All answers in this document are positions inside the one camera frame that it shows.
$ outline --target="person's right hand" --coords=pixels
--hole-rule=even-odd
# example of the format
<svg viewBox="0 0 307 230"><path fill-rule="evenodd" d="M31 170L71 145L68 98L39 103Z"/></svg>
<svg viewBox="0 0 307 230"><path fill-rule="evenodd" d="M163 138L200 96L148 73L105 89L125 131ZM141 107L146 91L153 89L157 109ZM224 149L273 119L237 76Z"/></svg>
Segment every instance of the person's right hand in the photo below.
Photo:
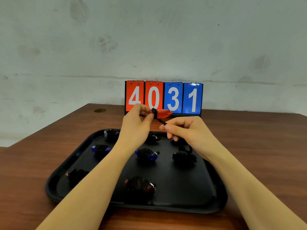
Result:
<svg viewBox="0 0 307 230"><path fill-rule="evenodd" d="M168 139L173 138L174 141L177 141L178 136L184 138L204 159L208 159L224 148L198 116L177 117L166 123L159 129L167 131Z"/></svg>

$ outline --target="tray rim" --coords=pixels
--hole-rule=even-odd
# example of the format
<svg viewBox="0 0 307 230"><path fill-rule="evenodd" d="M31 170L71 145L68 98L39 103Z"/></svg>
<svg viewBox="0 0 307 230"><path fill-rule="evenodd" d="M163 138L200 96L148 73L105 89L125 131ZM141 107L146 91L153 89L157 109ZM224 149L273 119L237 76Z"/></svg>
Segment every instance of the tray rim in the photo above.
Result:
<svg viewBox="0 0 307 230"><path fill-rule="evenodd" d="M78 160L78 158L83 154L85 149L96 138L104 135L104 131L107 131L109 129L113 129L115 131L120 131L120 129L116 129L116 128L106 128L106 129L102 129L102 130L99 130L99 131L92 133L71 153L71 155L68 156L67 159L64 160L63 163L60 164L60 166L58 166L52 172L52 174L49 176L49 178L47 179L47 182L45 184L45 193L51 201L59 203L63 200L63 198L54 195L50 191L50 183L55 182L53 180L56 180L55 177L59 176L60 171L62 171L64 169L68 170ZM201 208L178 208L178 207L161 207L161 206L150 206L150 205L132 205L132 204L125 204L125 203L121 203L121 202L113 202L113 201L110 201L109 207L113 206L113 207L125 207L125 208L133 208L133 209L148 209L148 210L175 211L175 212L187 212L187 213L204 213L204 214L209 214L209 213L214 213L214 212L220 211L225 207L225 205L227 203L228 194L227 194L225 185L224 185L223 181L221 180L220 176L218 175L217 171L215 170L215 168L210 164L210 162L208 162L205 159L203 159L203 160L204 160L204 163L207 167L207 170L208 170L209 176L212 180L212 183L213 183L213 185L216 189L216 201L215 201L213 208L211 210L201 209Z"/></svg>

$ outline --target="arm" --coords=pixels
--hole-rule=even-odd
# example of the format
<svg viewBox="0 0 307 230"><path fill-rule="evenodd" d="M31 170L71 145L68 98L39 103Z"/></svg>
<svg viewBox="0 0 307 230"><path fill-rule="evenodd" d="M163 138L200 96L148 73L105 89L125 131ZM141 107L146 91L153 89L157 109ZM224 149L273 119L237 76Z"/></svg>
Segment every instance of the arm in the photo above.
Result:
<svg viewBox="0 0 307 230"><path fill-rule="evenodd" d="M217 170L249 229L307 229L305 224L259 182L210 132L200 117L179 117L160 126L168 138L184 138Z"/></svg>
<svg viewBox="0 0 307 230"><path fill-rule="evenodd" d="M124 117L110 153L57 205L36 230L98 229L126 162L149 133L153 114L136 104ZM147 116L142 122L139 115Z"/></svg>

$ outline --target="scoreboard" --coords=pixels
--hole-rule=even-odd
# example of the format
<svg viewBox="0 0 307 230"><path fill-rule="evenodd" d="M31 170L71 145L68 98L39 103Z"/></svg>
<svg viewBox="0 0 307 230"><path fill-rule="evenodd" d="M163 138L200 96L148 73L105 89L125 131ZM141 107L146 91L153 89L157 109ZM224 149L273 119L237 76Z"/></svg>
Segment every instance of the scoreboard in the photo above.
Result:
<svg viewBox="0 0 307 230"><path fill-rule="evenodd" d="M139 103L168 109L171 117L201 116L202 99L202 83L125 81L125 114Z"/></svg>

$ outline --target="red plastic handle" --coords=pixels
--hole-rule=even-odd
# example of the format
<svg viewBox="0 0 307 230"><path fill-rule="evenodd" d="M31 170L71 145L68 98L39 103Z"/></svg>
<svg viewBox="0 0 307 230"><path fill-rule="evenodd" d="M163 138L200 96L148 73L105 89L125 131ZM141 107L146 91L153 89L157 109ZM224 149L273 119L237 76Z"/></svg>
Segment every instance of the red plastic handle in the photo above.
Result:
<svg viewBox="0 0 307 230"><path fill-rule="evenodd" d="M169 117L173 112L168 110L168 109L163 109L163 110L157 110L158 114L157 114L157 119L164 119Z"/></svg>

